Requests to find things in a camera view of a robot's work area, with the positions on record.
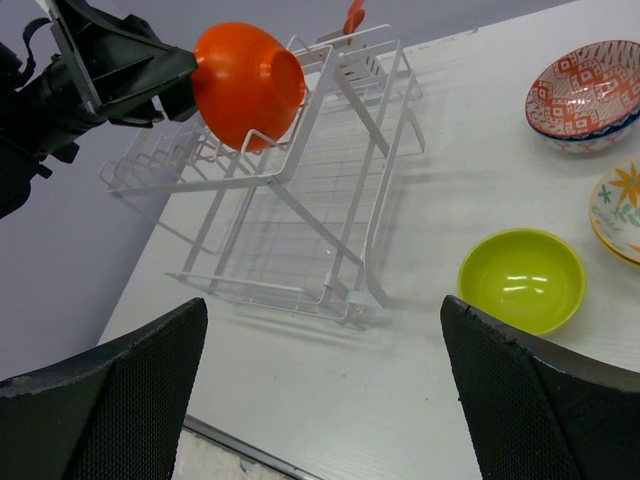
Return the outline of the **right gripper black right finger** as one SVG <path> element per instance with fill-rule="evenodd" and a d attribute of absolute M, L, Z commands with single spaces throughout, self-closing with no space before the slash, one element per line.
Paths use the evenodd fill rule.
<path fill-rule="evenodd" d="M 448 295 L 440 321 L 485 479 L 636 479 L 639 375 Z"/>

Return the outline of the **yellow rim patterned bowl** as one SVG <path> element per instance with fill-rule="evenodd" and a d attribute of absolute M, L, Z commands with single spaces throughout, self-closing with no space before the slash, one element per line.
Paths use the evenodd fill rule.
<path fill-rule="evenodd" d="M 627 257 L 625 257 L 624 255 L 620 255 L 617 251 L 615 251 L 614 249 L 612 249 L 603 239 L 602 235 L 600 234 L 598 227 L 601 226 L 601 222 L 599 220 L 596 220 L 595 222 L 591 222 L 591 228 L 593 230 L 594 235 L 598 238 L 599 242 L 603 245 L 603 247 L 610 253 L 612 254 L 615 258 L 617 258 L 618 260 L 624 262 L 625 264 L 635 268 L 635 269 L 640 269 L 640 264 L 637 262 L 633 262 L 630 259 L 628 259 Z"/>

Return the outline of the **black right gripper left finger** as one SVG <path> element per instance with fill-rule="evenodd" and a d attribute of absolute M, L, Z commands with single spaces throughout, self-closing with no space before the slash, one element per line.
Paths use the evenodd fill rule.
<path fill-rule="evenodd" d="M 1 382 L 4 479 L 169 479 L 208 318 L 193 298 L 150 323 Z"/>

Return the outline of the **lime green bowl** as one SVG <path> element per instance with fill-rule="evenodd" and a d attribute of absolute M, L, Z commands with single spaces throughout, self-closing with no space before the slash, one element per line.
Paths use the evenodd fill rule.
<path fill-rule="evenodd" d="M 462 261 L 458 296 L 502 322 L 542 336 L 578 312 L 587 291 L 582 259 L 549 232 L 515 228 L 478 242 Z"/>

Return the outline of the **white green orange patterned bowl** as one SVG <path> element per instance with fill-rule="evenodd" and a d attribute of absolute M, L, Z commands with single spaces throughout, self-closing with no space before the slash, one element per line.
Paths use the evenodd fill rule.
<path fill-rule="evenodd" d="M 604 174 L 589 201 L 590 223 L 599 220 L 604 241 L 620 255 L 639 263 L 639 156 Z"/>

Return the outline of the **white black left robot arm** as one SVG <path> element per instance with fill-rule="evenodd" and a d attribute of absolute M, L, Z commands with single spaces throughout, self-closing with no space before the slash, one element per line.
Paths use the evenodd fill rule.
<path fill-rule="evenodd" d="M 118 18 L 85 1 L 51 1 L 23 31 L 30 43 L 50 26 L 59 48 L 36 75 L 33 57 L 1 49 L 1 214 L 28 200 L 34 177 L 48 178 L 52 156 L 74 162 L 77 139 L 106 122 L 151 128 L 184 122 L 197 111 L 193 53 L 162 42 L 135 15 Z"/>

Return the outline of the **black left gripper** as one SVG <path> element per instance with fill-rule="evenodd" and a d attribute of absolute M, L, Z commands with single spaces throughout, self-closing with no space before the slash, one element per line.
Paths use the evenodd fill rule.
<path fill-rule="evenodd" d="M 118 18 L 85 1 L 51 1 L 51 32 L 60 49 L 33 79 L 1 47 L 1 163 L 39 165 L 50 155 L 71 163 L 76 140 L 109 122 L 184 122 L 197 106 L 193 53 L 162 42 L 133 14 Z"/>

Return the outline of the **red rim zigzag bowl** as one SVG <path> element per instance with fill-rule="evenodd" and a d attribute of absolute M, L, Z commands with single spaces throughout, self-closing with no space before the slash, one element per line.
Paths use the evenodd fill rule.
<path fill-rule="evenodd" d="M 639 124 L 639 44 L 600 41 L 555 60 L 531 85 L 525 118 L 562 152 L 595 153 L 621 141 Z"/>

